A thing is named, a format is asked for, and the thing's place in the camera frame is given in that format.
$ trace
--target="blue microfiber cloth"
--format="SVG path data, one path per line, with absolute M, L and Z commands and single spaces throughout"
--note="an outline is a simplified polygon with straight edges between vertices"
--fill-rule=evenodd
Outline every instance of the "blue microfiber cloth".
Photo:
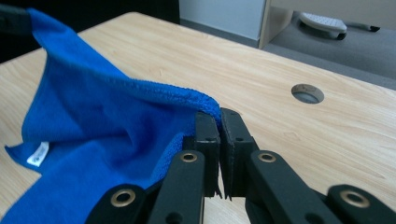
M 48 58 L 23 143 L 6 150 L 42 176 L 2 223 L 83 223 L 112 187 L 146 189 L 164 178 L 183 136 L 194 135 L 197 111 L 220 125 L 219 105 L 209 96 L 131 79 L 65 25 L 28 12 Z

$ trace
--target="gray floor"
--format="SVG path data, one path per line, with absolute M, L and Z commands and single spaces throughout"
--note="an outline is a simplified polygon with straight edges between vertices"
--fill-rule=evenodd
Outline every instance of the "gray floor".
M 182 25 L 248 46 L 256 45 L 244 37 L 193 22 L 182 21 Z M 396 90 L 396 31 L 382 28 L 372 33 L 365 25 L 347 22 L 346 25 L 346 38 L 336 40 L 337 34 L 300 27 L 298 13 L 294 13 L 290 25 L 263 50 Z

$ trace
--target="wood grain surface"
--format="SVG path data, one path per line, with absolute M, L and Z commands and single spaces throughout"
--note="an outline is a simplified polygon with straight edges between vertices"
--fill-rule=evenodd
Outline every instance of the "wood grain surface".
M 192 88 L 239 112 L 261 149 L 280 154 L 309 187 L 365 189 L 396 209 L 396 91 L 137 13 L 80 34 L 126 75 Z M 21 124 L 45 66 L 40 49 L 0 64 L 0 143 Z M 296 100 L 310 84 L 323 102 Z M 0 218 L 39 178 L 0 150 Z M 205 223 L 248 223 L 244 200 L 205 200 Z

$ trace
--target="round hole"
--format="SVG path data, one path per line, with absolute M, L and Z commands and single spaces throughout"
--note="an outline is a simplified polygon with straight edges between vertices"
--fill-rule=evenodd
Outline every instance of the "round hole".
M 183 217 L 179 213 L 169 213 L 165 221 L 166 224 L 180 224 L 183 221 Z
M 291 88 L 291 94 L 306 104 L 318 104 L 324 100 L 323 92 L 309 84 L 298 84 Z
M 270 153 L 260 153 L 259 160 L 265 161 L 265 162 L 274 162 L 274 161 L 276 161 L 276 157 Z
M 181 155 L 180 158 L 185 162 L 193 162 L 198 159 L 197 156 L 193 153 L 184 153 L 183 155 Z
M 358 192 L 352 190 L 343 190 L 340 192 L 341 198 L 352 206 L 366 208 L 370 206 L 369 200 Z
M 306 219 L 310 224 L 323 224 L 323 223 L 324 223 L 323 219 L 322 219 L 320 216 L 318 216 L 318 215 L 316 215 L 316 214 L 312 214 L 312 213 L 306 214 L 306 215 L 305 215 L 305 219 Z
M 111 197 L 111 204 L 115 207 L 124 207 L 134 201 L 136 195 L 131 189 L 120 189 Z

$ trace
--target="towel label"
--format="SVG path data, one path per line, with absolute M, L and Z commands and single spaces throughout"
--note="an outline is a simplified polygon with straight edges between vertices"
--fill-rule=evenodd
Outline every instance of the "towel label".
M 27 159 L 27 163 L 39 167 L 41 165 L 41 162 L 43 162 L 43 160 L 46 159 L 49 149 L 50 149 L 50 143 L 42 142 L 41 145 L 35 151 L 35 153 L 33 153 L 32 156 L 30 156 Z

